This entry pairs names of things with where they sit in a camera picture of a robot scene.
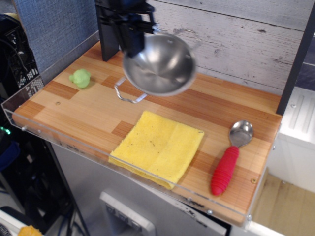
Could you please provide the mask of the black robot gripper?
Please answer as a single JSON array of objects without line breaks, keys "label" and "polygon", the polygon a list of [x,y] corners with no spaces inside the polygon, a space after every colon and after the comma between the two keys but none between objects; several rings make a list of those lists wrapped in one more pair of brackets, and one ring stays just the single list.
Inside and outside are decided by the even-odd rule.
[{"label": "black robot gripper", "polygon": [[95,5],[102,24],[119,27],[121,48],[130,58],[144,49],[144,33],[159,31],[155,8],[145,0],[96,0]]}]

